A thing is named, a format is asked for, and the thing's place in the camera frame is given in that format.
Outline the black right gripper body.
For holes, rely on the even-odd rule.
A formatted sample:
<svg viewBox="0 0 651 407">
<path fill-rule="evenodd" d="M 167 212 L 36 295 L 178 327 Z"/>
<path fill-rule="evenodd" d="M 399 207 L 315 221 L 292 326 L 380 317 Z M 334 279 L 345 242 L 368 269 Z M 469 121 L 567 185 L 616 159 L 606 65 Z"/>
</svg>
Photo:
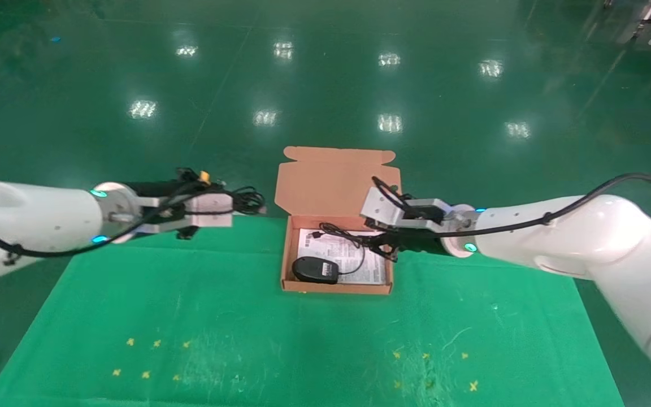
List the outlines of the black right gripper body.
<svg viewBox="0 0 651 407">
<path fill-rule="evenodd" d="M 441 238 L 429 230 L 401 230 L 398 232 L 398 239 L 401 252 L 445 254 Z"/>
</svg>

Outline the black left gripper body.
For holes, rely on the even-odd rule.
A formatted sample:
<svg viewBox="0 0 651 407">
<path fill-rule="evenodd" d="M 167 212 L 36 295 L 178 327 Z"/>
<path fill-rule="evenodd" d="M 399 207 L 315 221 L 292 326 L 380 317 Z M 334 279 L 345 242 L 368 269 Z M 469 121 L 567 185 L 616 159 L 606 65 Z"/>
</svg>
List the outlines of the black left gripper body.
<svg viewBox="0 0 651 407">
<path fill-rule="evenodd" d="M 166 202 L 165 209 L 128 235 L 140 238 L 145 235 L 175 232 L 176 239 L 191 239 L 199 230 L 193 212 L 197 212 L 197 199 L 215 193 L 214 185 L 196 181 L 127 183 L 138 198 L 154 198 L 156 203 L 142 204 L 141 215 L 146 217 Z"/>
</svg>

